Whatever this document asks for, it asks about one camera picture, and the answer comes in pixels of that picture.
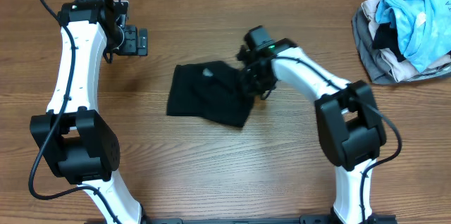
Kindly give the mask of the black t-shirt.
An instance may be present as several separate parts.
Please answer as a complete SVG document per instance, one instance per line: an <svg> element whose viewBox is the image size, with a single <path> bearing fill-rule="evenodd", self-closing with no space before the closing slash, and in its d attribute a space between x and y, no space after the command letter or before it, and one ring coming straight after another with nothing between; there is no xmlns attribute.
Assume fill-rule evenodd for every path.
<svg viewBox="0 0 451 224"><path fill-rule="evenodd" d="M254 105L238 85L239 70L223 61L177 65L168 96L168 116L195 116L241 128Z"/></svg>

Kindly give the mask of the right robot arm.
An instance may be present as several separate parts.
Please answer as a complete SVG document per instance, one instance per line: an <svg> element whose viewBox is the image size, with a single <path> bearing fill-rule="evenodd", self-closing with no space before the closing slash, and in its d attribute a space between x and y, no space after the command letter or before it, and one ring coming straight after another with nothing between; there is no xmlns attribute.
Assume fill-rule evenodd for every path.
<svg viewBox="0 0 451 224"><path fill-rule="evenodd" d="M262 26L244 36L237 59L244 63L239 82L250 97L267 99L277 82L286 82L314 105L319 144L335 167L335 202L324 223L392 223L370 206L371 166L387 137L373 93L364 81L329 73L289 39L275 41Z"/></svg>

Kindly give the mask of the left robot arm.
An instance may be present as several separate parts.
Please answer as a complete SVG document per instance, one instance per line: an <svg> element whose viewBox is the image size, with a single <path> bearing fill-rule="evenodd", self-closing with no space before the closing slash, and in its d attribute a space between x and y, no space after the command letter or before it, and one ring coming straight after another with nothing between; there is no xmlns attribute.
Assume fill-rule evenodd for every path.
<svg viewBox="0 0 451 224"><path fill-rule="evenodd" d="M57 83L45 114L30 120L37 161L71 192L87 193L106 223L147 220L121 177L118 138L98 107L101 63L147 55L148 32L128 24L128 8L126 0L74 0L54 14L62 39Z"/></svg>

